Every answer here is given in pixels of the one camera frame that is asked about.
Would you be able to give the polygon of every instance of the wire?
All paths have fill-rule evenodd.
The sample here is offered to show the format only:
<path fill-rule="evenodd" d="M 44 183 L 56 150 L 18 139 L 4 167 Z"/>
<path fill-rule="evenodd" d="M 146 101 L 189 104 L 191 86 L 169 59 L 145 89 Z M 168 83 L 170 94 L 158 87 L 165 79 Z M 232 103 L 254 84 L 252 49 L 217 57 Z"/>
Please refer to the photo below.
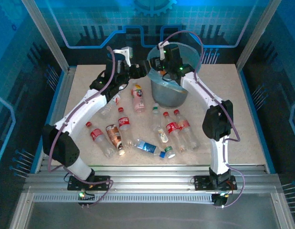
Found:
<path fill-rule="evenodd" d="M 202 64 L 202 61 L 203 61 L 203 42 L 201 41 L 201 39 L 200 39 L 200 37 L 196 34 L 196 33 L 194 33 L 194 32 L 192 32 L 192 31 L 189 31 L 189 30 L 182 30 L 182 31 L 177 31 L 177 32 L 174 32 L 173 34 L 171 34 L 171 35 L 169 35 L 160 45 L 162 46 L 166 41 L 168 41 L 171 37 L 173 37 L 173 36 L 175 36 L 175 35 L 177 35 L 177 34 L 179 34 L 179 33 L 191 33 L 191 34 L 193 34 L 195 37 L 197 37 L 197 39 L 199 40 L 199 42 L 200 42 L 200 46 L 201 46 L 201 54 L 200 54 L 200 58 L 199 58 L 199 60 L 198 60 L 198 64 L 197 64 L 197 66 L 196 66 L 196 68 L 195 68 L 195 72 L 197 72 L 198 71 L 198 68 L 199 68 L 199 66 Z"/>
<path fill-rule="evenodd" d="M 129 84 L 129 81 L 126 83 L 126 86 L 125 86 L 123 89 L 120 89 L 120 90 L 119 90 L 119 92 L 120 92 L 120 91 L 123 91 L 123 90 L 128 86 L 128 84 Z"/>
<path fill-rule="evenodd" d="M 94 95 L 90 96 L 89 98 L 87 98 L 85 101 L 83 101 L 82 103 L 80 103 L 77 107 L 75 107 L 73 109 L 73 111 L 68 115 L 67 119 L 65 120 L 65 122 L 61 125 L 61 128 L 59 129 L 59 131 L 57 132 L 54 140 L 53 140 L 53 143 L 51 145 L 51 149 L 50 149 L 50 153 L 49 153 L 49 159 L 48 159 L 48 171 L 49 172 L 53 172 L 54 170 L 60 168 L 60 167 L 63 167 L 63 165 L 60 165 L 60 166 L 57 166 L 56 168 L 52 169 L 51 170 L 51 162 L 52 162 L 52 155 L 53 155 L 53 151 L 54 151 L 54 147 L 56 145 L 56 142 L 59 138 L 59 136 L 61 135 L 63 129 L 68 125 L 68 122 L 70 121 L 70 119 L 72 118 L 72 116 L 85 104 L 87 104 L 90 100 L 94 99 L 95 97 L 99 96 L 107 87 L 108 85 L 111 83 L 112 79 L 113 79 L 113 76 L 114 76 L 114 72 L 115 72 L 115 57 L 114 57 L 114 53 L 113 53 L 113 50 L 111 49 L 110 46 L 107 46 L 106 47 L 107 50 L 111 53 L 112 55 L 112 72 L 111 72 L 111 76 L 109 78 L 109 81 L 107 82 L 107 84 L 100 90 L 98 91 L 97 93 L 95 93 Z M 103 184 L 103 183 L 107 183 L 109 182 L 110 183 L 110 186 L 108 188 L 108 190 L 103 194 L 103 196 L 101 196 L 101 198 L 99 198 L 96 202 L 94 202 L 93 204 L 91 205 L 94 205 L 98 202 L 100 202 L 104 196 L 109 192 L 109 190 L 112 188 L 113 186 L 113 180 L 107 180 L 107 181 L 99 181 L 99 182 L 87 182 L 85 180 L 82 180 L 80 179 L 78 176 L 76 176 L 75 174 L 73 174 L 70 170 L 68 170 L 66 167 L 64 167 L 64 169 L 72 174 L 76 179 L 78 179 L 80 182 L 84 183 L 84 184 L 88 184 L 88 185 L 98 185 L 98 184 Z"/>
<path fill-rule="evenodd" d="M 67 173 L 67 174 L 65 175 L 65 177 L 63 178 L 64 182 L 67 182 L 67 183 L 68 183 L 68 181 L 66 181 L 66 177 L 67 177 L 68 174 L 69 174 L 69 173 Z"/>
<path fill-rule="evenodd" d="M 168 73 L 165 73 L 165 74 L 162 76 L 162 80 L 163 80 L 163 81 L 166 81 L 166 82 L 170 82 L 170 81 L 172 81 L 172 79 L 167 80 L 167 79 L 164 78 L 167 74 L 168 74 Z"/>
<path fill-rule="evenodd" d="M 238 197 L 231 203 L 231 204 L 228 204 L 228 205 L 225 205 L 225 206 L 223 206 L 222 208 L 226 208 L 226 207 L 228 207 L 228 206 L 231 206 L 232 204 L 234 204 L 238 199 L 239 199 L 239 197 L 242 195 L 242 193 L 243 193 L 243 191 L 244 191 L 244 187 L 245 187 L 245 178 L 244 178 L 244 175 L 242 174 L 242 172 L 240 171 L 240 170 L 238 170 L 238 169 L 236 169 L 236 168 L 233 168 L 233 167 L 231 167 L 229 164 L 228 164 L 228 162 L 226 162 L 226 160 L 225 160 L 225 142 L 226 141 L 234 141 L 234 142 L 240 142 L 241 141 L 241 139 L 240 139 L 240 136 L 239 136 L 239 134 L 238 134 L 238 132 L 237 132 L 237 130 L 236 130 L 236 128 L 235 128 L 235 125 L 234 125 L 234 123 L 233 123 L 233 121 L 232 121 L 232 118 L 229 116 L 229 114 L 228 114 L 228 112 L 227 112 L 227 110 L 224 108 L 224 106 L 217 100 L 217 99 L 215 99 L 215 97 L 197 80 L 197 71 L 198 71 L 198 68 L 201 66 L 201 64 L 202 64 L 202 57 L 203 57 L 203 42 L 201 41 L 201 39 L 200 39 L 200 37 L 196 34 L 196 33 L 194 33 L 194 32 L 192 32 L 192 31 L 188 31 L 188 30 L 183 30 L 183 31 L 177 31 L 177 32 L 175 32 L 175 33 L 173 33 L 173 34 L 171 34 L 171 35 L 169 35 L 160 45 L 163 45 L 168 39 L 170 39 L 171 37 L 173 37 L 174 35 L 176 35 L 176 34 L 179 34 L 179 33 L 191 33 L 191 34 L 193 34 L 198 40 L 199 40 L 199 42 L 200 42 L 200 46 L 201 46 L 201 55 L 200 55 L 200 58 L 199 58 L 199 61 L 198 61 L 198 63 L 197 63 L 197 66 L 195 67 L 195 71 L 194 71 L 194 78 L 195 78 L 195 80 L 196 80 L 196 82 L 198 83 L 198 85 L 220 106 L 220 108 L 223 110 L 223 112 L 224 112 L 224 114 L 226 115 L 226 117 L 228 118 L 228 120 L 229 120 L 229 123 L 231 124 L 231 127 L 232 127 L 232 129 L 233 129 L 233 131 L 235 132 L 235 135 L 236 135 L 236 138 L 237 139 L 233 139 L 233 138 L 224 138 L 224 140 L 223 140 L 223 157 L 224 157 L 224 163 L 225 163 L 225 165 L 229 168 L 229 169 L 231 169 L 231 170 L 233 170 L 233 171 L 235 171 L 235 172 L 238 172 L 241 176 L 242 176 L 242 178 L 243 178 L 243 181 L 244 181 L 244 183 L 243 183 L 243 186 L 242 186 L 242 189 L 241 189 L 241 191 L 240 191 L 240 193 L 239 193 L 239 195 L 238 195 Z"/>
<path fill-rule="evenodd" d="M 232 193 L 231 195 L 233 195 L 233 191 L 234 191 L 234 184 L 232 184 L 229 180 L 226 181 L 226 183 L 230 186 Z"/>
<path fill-rule="evenodd" d="M 99 78 L 101 75 L 103 75 L 103 73 L 104 73 L 105 71 L 106 71 L 106 70 L 101 71 L 101 73 L 98 75 L 97 78 Z"/>

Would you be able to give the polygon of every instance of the coca-cola bottle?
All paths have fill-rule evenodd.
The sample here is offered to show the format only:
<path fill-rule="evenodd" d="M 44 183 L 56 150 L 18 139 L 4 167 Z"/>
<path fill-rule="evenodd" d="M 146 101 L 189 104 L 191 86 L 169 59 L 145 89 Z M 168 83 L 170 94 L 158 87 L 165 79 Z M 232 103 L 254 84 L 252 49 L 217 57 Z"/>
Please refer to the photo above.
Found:
<path fill-rule="evenodd" d="M 177 146 L 178 152 L 186 151 L 187 150 L 186 143 L 185 143 L 184 139 L 182 138 L 182 136 L 179 135 L 180 129 L 179 129 L 178 124 L 175 122 L 175 120 L 173 120 L 170 117 L 168 112 L 164 112 L 163 116 L 165 117 L 165 120 L 166 120 L 167 132 L 168 132 L 170 138 L 172 139 L 172 141 Z"/>
<path fill-rule="evenodd" d="M 122 135 L 123 145 L 127 148 L 134 146 L 134 139 L 132 136 L 132 130 L 129 122 L 129 118 L 124 113 L 124 109 L 119 107 L 119 129 Z"/>
<path fill-rule="evenodd" d="M 172 141 L 169 139 L 165 127 L 161 125 L 161 115 L 159 112 L 159 104 L 153 105 L 151 128 L 152 128 L 152 131 L 155 133 L 156 138 L 158 139 L 160 147 L 164 149 L 166 157 L 167 158 L 174 157 L 175 152 L 173 150 L 173 147 L 171 146 Z"/>
<path fill-rule="evenodd" d="M 86 127 L 89 128 L 90 136 L 92 137 L 93 141 L 101 148 L 101 151 L 105 154 L 106 157 L 112 157 L 117 151 L 110 144 L 103 134 L 103 132 L 92 125 L 91 122 L 86 123 Z"/>
<path fill-rule="evenodd" d="M 177 117 L 178 126 L 181 130 L 181 133 L 184 136 L 184 139 L 190 149 L 197 149 L 199 144 L 198 140 L 189 124 L 187 119 L 180 114 L 179 110 L 174 110 L 174 114 Z"/>

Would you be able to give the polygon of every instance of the red bottle label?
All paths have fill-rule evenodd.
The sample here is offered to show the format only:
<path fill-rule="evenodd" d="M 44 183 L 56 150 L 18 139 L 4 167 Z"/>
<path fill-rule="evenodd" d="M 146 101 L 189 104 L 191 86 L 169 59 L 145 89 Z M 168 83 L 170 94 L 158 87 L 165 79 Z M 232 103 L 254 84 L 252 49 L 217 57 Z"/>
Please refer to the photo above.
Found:
<path fill-rule="evenodd" d="M 121 127 L 122 125 L 129 125 L 129 118 L 124 117 L 124 118 L 120 118 L 119 119 L 119 127 Z"/>
<path fill-rule="evenodd" d="M 169 123 L 166 126 L 166 129 L 167 129 L 168 133 L 170 134 L 172 131 L 174 131 L 176 129 L 179 129 L 179 127 L 178 127 L 178 124 L 176 122 L 172 122 L 172 123 Z"/>
<path fill-rule="evenodd" d="M 100 135 L 103 135 L 103 132 L 100 129 L 95 129 L 90 134 L 93 140 L 95 140 Z"/>
<path fill-rule="evenodd" d="M 183 128 L 189 127 L 189 126 L 190 126 L 190 124 L 187 120 L 183 120 L 179 123 L 180 130 L 182 130 Z"/>

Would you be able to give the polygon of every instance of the white bottle cap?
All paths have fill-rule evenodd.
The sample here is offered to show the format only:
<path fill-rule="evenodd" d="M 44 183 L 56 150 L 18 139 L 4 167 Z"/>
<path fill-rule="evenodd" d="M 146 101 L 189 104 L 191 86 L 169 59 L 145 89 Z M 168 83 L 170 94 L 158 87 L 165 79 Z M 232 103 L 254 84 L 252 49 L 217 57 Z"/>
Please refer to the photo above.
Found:
<path fill-rule="evenodd" d="M 119 150 L 119 155 L 122 156 L 123 154 L 125 154 L 125 150 L 120 149 L 120 150 Z"/>

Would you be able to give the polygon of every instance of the metal plate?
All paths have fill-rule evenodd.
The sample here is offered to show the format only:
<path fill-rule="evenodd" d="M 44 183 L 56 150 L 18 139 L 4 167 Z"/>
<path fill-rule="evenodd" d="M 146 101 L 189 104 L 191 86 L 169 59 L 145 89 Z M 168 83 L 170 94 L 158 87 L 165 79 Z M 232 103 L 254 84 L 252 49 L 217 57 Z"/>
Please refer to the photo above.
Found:
<path fill-rule="evenodd" d="M 100 182 L 105 180 L 110 180 L 110 176 L 95 176 L 93 182 Z M 109 182 L 95 185 L 91 188 L 89 188 L 89 186 L 90 185 L 80 182 L 74 176 L 70 176 L 67 189 L 69 191 L 81 191 L 82 189 L 85 189 L 86 191 L 107 191 L 109 189 Z"/>
<path fill-rule="evenodd" d="M 234 176 L 230 177 L 231 183 L 235 182 L 233 190 L 237 190 L 237 183 Z M 195 185 L 195 191 L 201 190 L 220 190 L 220 191 L 231 191 L 231 187 L 228 183 L 225 183 L 221 187 L 214 188 L 209 176 L 194 176 L 193 184 Z"/>

